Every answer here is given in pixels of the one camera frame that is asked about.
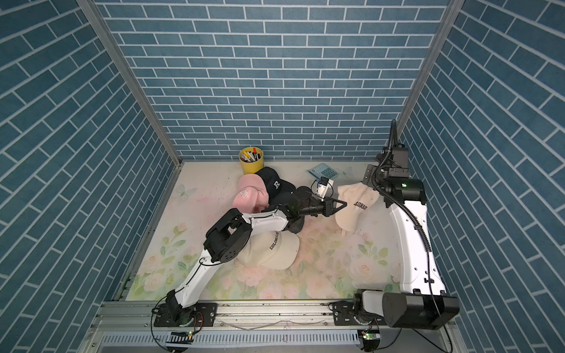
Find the beige Colorado cap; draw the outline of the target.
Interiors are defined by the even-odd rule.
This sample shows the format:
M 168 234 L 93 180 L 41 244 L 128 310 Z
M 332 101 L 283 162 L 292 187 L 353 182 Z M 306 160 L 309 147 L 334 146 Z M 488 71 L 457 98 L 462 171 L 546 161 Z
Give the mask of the beige Colorado cap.
M 292 232 L 263 232 L 252 235 L 236 259 L 246 267 L 286 270 L 294 263 L 299 249 L 300 238 Z
M 347 206 L 336 213 L 335 221 L 346 232 L 355 232 L 360 215 L 380 198 L 376 190 L 362 182 L 339 186 L 338 196 Z

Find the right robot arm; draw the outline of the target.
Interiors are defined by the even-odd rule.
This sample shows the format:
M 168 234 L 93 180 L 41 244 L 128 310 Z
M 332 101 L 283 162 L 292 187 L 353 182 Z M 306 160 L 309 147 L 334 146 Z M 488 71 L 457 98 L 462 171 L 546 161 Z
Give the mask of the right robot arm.
M 363 177 L 364 185 L 384 198 L 399 237 L 400 290 L 361 289 L 354 299 L 354 311 L 361 322 L 438 330 L 458 315 L 460 304 L 447 293 L 438 273 L 428 235 L 425 186 L 410 176 L 408 157 L 404 145 L 387 146 Z

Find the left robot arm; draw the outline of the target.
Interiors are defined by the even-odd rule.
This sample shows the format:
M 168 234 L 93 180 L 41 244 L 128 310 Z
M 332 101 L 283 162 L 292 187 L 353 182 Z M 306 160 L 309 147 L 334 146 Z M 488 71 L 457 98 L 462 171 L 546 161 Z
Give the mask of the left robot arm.
M 269 251 L 297 254 L 307 216 L 330 217 L 347 207 L 347 202 L 315 194 L 309 187 L 282 192 L 261 213 L 242 213 L 229 209 L 205 235 L 203 250 L 194 267 L 177 288 L 170 290 L 152 309 L 156 327 L 184 327 L 191 323 L 206 325 L 197 302 L 219 266 L 240 254 L 258 254 L 251 248 L 262 235 L 272 235 L 276 244 Z

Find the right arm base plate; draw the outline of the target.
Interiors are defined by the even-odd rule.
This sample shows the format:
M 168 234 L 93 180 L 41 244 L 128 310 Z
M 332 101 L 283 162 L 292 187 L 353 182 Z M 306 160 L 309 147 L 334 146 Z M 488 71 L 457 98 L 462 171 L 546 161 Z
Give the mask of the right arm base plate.
M 328 304 L 328 309 L 333 316 L 335 326 L 386 326 L 385 319 L 374 313 L 368 313 L 352 301 L 336 301 Z

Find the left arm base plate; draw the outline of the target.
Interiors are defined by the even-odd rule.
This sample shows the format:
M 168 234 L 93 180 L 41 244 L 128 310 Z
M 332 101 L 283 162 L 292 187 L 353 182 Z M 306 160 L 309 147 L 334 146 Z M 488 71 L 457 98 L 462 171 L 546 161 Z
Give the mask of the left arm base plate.
M 189 308 L 171 311 L 167 304 L 159 304 L 152 310 L 155 327 L 212 327 L 216 320 L 218 304 L 197 302 Z

